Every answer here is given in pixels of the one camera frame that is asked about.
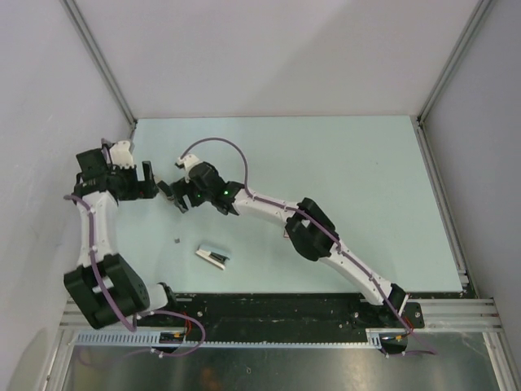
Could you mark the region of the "beige black stapler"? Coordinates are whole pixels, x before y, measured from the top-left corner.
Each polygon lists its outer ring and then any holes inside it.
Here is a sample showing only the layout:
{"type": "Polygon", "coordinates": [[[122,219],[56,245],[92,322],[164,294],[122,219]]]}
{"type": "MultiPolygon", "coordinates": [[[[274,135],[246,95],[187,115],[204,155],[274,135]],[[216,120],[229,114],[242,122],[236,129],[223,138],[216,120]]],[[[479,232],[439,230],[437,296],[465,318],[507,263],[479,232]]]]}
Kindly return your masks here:
{"type": "Polygon", "coordinates": [[[174,202],[174,195],[171,186],[160,178],[158,175],[154,176],[155,184],[160,192],[160,194],[170,203],[174,202]]]}

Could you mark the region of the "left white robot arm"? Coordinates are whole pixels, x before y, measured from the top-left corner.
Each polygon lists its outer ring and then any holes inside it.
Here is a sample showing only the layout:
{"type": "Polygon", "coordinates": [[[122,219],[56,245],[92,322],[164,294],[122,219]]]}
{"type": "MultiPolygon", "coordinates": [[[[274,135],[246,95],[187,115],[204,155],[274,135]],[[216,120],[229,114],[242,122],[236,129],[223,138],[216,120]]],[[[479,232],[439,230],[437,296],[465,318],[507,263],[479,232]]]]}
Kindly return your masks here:
{"type": "Polygon", "coordinates": [[[129,140],[102,141],[99,148],[77,154],[80,171],[71,194],[81,219],[81,248],[74,270],[63,284],[87,323],[99,330],[121,323],[129,331],[139,317],[152,315],[160,324],[175,323],[180,315],[166,283],[147,285],[117,247],[116,217],[123,201],[150,200],[159,189],[151,162],[138,169],[129,140]]]}

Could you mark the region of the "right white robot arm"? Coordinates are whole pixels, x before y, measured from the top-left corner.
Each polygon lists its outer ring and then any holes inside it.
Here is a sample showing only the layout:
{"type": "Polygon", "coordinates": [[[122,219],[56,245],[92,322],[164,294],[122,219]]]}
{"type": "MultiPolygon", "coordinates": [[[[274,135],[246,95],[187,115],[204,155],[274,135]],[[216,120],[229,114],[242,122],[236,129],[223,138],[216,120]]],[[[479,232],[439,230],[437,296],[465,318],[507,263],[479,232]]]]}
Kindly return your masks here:
{"type": "Polygon", "coordinates": [[[320,261],[336,270],[371,305],[376,305],[375,316],[382,325],[394,327],[405,317],[408,294],[362,262],[315,201],[304,198],[292,203],[260,195],[245,182],[225,181],[208,162],[179,167],[185,170],[185,176],[163,189],[167,199],[181,212],[207,202],[224,215],[252,216],[278,224],[303,258],[320,261]]]}

